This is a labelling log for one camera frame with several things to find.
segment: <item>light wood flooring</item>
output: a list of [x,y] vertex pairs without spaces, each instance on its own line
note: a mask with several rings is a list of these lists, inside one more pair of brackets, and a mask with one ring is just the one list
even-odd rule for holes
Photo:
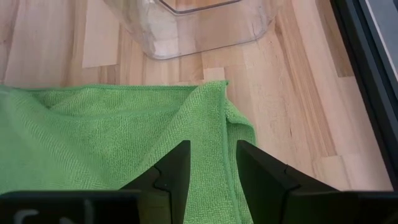
[[341,190],[392,189],[327,0],[286,0],[255,42],[163,61],[146,57],[100,0],[0,1],[5,85],[224,79],[263,150]]

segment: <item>microfiber towel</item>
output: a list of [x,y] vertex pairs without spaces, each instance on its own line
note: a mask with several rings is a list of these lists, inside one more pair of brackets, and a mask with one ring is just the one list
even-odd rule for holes
[[236,141],[254,144],[226,82],[23,90],[0,86],[0,194],[120,189],[191,141],[185,223],[252,223]]

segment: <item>black frame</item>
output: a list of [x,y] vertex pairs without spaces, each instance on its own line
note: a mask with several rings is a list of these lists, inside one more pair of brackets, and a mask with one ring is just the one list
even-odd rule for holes
[[398,190],[398,81],[363,0],[331,0],[392,186]]

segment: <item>clear plastic container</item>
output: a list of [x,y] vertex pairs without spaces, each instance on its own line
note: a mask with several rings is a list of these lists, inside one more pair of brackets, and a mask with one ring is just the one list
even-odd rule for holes
[[156,59],[261,37],[282,0],[104,0]]

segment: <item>hardwood floor plank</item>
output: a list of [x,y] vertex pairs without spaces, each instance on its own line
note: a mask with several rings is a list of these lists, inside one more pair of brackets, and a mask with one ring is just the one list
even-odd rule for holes
[[322,157],[314,161],[317,177],[338,190],[351,190],[347,167],[341,156]]
[[119,20],[103,0],[88,0],[83,68],[116,65]]
[[203,60],[201,54],[192,54],[180,57],[180,81],[202,80]]
[[220,81],[225,80],[224,68],[206,68],[203,71],[203,76],[206,81]]
[[119,65],[84,68],[81,73],[81,85],[86,84],[117,84]]
[[143,85],[144,66],[147,56],[124,27],[120,27],[118,54],[118,64],[120,66],[118,84]]
[[292,2],[294,1],[286,1],[277,15],[275,32],[284,52],[286,67],[295,93],[305,113],[310,150],[318,151],[322,156],[335,156],[336,148],[330,124],[315,84],[305,50],[306,43],[303,42]]
[[[374,147],[375,144],[366,146],[360,144],[359,142],[361,141],[355,140],[358,139],[358,136],[365,137],[364,133],[357,133],[361,132],[361,130],[355,127],[369,124],[369,120],[365,116],[362,116],[360,121],[353,118],[353,116],[357,115],[353,114],[352,111],[358,110],[353,108],[352,105],[356,105],[364,111],[359,90],[355,83],[352,82],[348,85],[349,87],[342,86],[341,78],[338,78],[333,54],[329,50],[326,34],[323,31],[322,22],[317,13],[315,0],[305,1],[300,4],[295,1],[292,2],[301,27],[300,31],[303,41],[306,42],[304,44],[305,50],[310,61],[318,93],[322,99],[326,118],[332,130],[337,153],[339,155],[351,154]],[[367,135],[365,138],[372,139],[376,143],[374,136]]]
[[178,58],[161,61],[146,58],[144,65],[145,85],[169,85],[177,82],[180,82]]
[[381,158],[372,153],[343,155],[344,165],[352,189],[392,190]]
[[316,0],[318,15],[321,19],[334,66],[339,77],[353,77],[354,71],[348,58],[330,1]]
[[229,81],[227,86],[228,99],[245,114],[250,122],[256,123],[253,112],[252,96],[248,71],[244,65],[228,66],[224,69],[224,78]]
[[203,68],[219,68],[232,65],[244,65],[242,45],[223,47],[201,53]]
[[19,0],[0,1],[0,84],[4,82]]
[[71,55],[76,56],[71,53],[74,16],[75,1],[20,0],[5,84],[60,86],[70,72]]
[[258,145],[282,162],[315,176],[312,159],[320,157],[321,151],[309,146],[307,129],[311,127],[305,120],[306,108],[294,91],[275,32],[271,29],[257,42],[246,44],[243,54]]
[[79,85],[83,69],[83,54],[86,30],[87,0],[73,0],[73,40],[69,55],[69,69],[63,85]]
[[376,137],[373,133],[355,77],[337,78],[337,81],[339,90],[343,96],[341,100],[346,108],[345,116],[348,117],[349,125],[353,130],[354,136],[350,136],[351,141],[358,145],[360,153],[372,152],[376,153],[375,156],[381,158],[379,146],[377,145]]

